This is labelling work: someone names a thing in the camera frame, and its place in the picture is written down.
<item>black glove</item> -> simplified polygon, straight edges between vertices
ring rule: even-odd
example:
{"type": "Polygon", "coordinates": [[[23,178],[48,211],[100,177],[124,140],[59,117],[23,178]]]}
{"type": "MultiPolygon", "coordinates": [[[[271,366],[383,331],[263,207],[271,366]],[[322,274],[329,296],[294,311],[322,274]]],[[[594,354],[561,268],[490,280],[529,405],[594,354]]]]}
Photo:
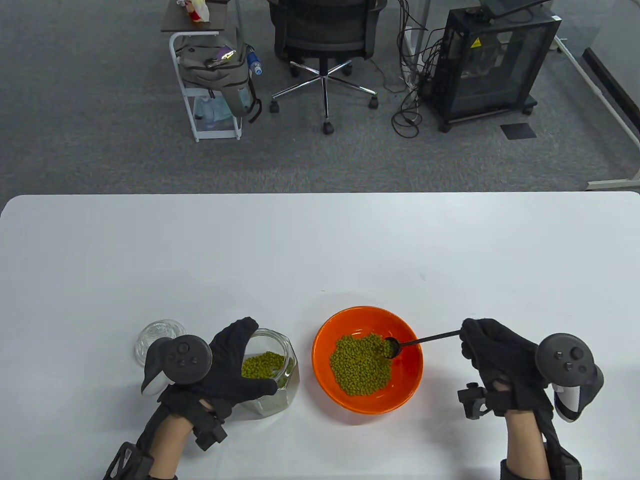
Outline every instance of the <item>black glove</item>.
{"type": "Polygon", "coordinates": [[[231,408],[237,403],[273,395],[278,391],[275,380],[242,376],[244,349],[257,329],[258,324],[251,317],[233,322],[209,344],[213,359],[211,370],[205,378],[190,385],[170,385],[167,388],[200,394],[223,418],[230,414],[231,408]]]}
{"type": "Polygon", "coordinates": [[[507,392],[493,397],[498,400],[494,406],[487,397],[487,407],[496,414],[503,414],[504,410],[553,410],[544,391],[548,381],[536,367],[535,343],[492,318],[466,319],[460,340],[462,355],[478,370],[487,391],[496,392],[495,382],[508,387],[507,392]]]}

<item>floor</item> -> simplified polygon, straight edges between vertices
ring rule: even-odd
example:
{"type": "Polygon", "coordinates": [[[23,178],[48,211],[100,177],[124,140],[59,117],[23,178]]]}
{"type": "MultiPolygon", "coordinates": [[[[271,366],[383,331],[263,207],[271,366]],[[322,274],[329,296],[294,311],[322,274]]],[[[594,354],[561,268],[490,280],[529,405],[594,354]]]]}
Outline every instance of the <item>floor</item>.
{"type": "MultiPolygon", "coordinates": [[[[321,131],[317,87],[265,109],[241,141],[196,144],[188,128],[159,24],[166,0],[0,0],[0,208],[46,193],[245,193],[336,191],[580,190],[622,178],[638,151],[569,61],[550,52],[532,94],[531,117],[512,114],[439,133],[424,111],[412,140],[393,132],[400,95],[382,88],[371,62],[353,81],[380,92],[380,108],[336,86],[335,134],[321,131]],[[529,122],[536,139],[506,139],[499,125],[529,122]]],[[[264,0],[242,0],[247,40],[264,74],[259,96],[293,84],[273,55],[264,0]]],[[[556,0],[561,36],[580,56],[609,0],[556,0]]],[[[380,16],[374,59],[397,78],[399,9],[380,16]]]]}

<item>bag strap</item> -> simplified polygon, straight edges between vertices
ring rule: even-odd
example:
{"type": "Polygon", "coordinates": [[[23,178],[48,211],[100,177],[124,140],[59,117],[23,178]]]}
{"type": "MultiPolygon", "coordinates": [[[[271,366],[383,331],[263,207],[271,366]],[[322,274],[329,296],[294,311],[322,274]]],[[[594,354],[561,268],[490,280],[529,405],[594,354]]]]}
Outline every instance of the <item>bag strap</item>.
{"type": "Polygon", "coordinates": [[[251,92],[251,96],[253,97],[253,102],[251,102],[251,106],[249,107],[249,110],[247,113],[251,113],[253,110],[253,107],[255,107],[255,105],[258,104],[258,112],[253,116],[253,118],[249,120],[249,123],[252,124],[256,121],[256,119],[262,113],[262,100],[260,100],[255,94],[255,87],[253,86],[253,80],[251,79],[251,75],[249,75],[249,81],[247,83],[249,84],[249,91],[251,92]]]}

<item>black spoon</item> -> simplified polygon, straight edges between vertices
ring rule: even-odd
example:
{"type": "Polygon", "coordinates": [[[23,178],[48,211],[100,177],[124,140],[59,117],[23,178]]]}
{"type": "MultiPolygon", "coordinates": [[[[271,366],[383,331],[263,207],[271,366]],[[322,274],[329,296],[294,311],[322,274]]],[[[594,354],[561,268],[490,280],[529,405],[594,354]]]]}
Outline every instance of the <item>black spoon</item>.
{"type": "Polygon", "coordinates": [[[387,358],[397,357],[398,355],[400,355],[400,352],[402,352],[402,349],[404,347],[417,345],[418,343],[423,343],[423,342],[431,342],[432,340],[446,339],[447,337],[457,337],[459,334],[460,334],[460,331],[455,330],[453,332],[439,333],[438,335],[432,335],[430,337],[424,337],[423,339],[411,340],[410,342],[404,342],[404,343],[400,343],[393,337],[387,337],[385,340],[389,342],[393,348],[391,356],[388,356],[387,358]]]}

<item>computer tower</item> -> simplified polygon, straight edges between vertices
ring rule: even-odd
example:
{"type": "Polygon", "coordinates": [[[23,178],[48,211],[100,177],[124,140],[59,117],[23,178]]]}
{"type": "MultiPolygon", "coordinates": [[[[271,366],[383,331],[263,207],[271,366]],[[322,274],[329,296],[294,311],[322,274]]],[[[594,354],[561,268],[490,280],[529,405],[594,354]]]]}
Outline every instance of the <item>computer tower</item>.
{"type": "Polygon", "coordinates": [[[439,129],[504,111],[530,115],[537,102],[529,91],[560,22],[539,5],[500,18],[482,8],[451,10],[433,78],[419,85],[439,129]]]}

